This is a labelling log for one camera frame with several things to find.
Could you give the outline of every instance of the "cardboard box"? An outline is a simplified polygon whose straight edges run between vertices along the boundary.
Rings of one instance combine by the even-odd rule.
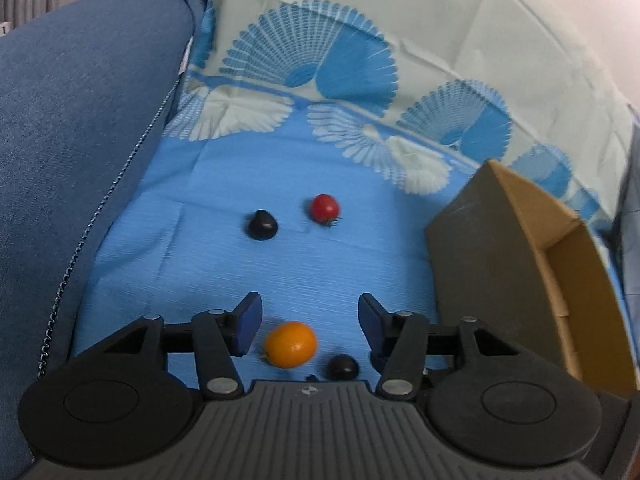
[[[574,211],[490,160],[426,236],[442,323],[475,316],[596,391],[635,391],[615,293]]]

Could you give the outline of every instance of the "black fruit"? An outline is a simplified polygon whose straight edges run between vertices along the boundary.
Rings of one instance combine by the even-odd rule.
[[[278,232],[278,223],[264,209],[258,209],[249,222],[249,236],[256,240],[269,240]]]
[[[332,381],[353,381],[360,373],[360,367],[350,355],[338,354],[329,359],[326,371]]]

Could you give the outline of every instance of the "orange tomato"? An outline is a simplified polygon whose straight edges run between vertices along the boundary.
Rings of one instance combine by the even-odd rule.
[[[269,364],[277,368],[295,368],[314,356],[318,340],[309,325],[287,321],[269,333],[263,349]]]

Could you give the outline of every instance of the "sofa armrest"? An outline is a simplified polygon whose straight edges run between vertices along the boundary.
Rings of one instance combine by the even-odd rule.
[[[184,0],[80,0],[0,39],[1,480],[31,463],[16,412],[47,323],[51,369],[95,252],[155,151],[192,31]]]

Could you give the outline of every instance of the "white tag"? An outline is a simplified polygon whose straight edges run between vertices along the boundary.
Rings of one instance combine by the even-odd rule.
[[[11,22],[0,23],[0,38],[7,35],[11,30]]]
[[[187,66],[189,65],[189,54],[191,53],[191,45],[193,44],[193,36],[187,43],[187,47],[184,49],[184,55],[182,56],[182,62],[180,63],[180,70],[178,75],[183,74],[187,70]]]

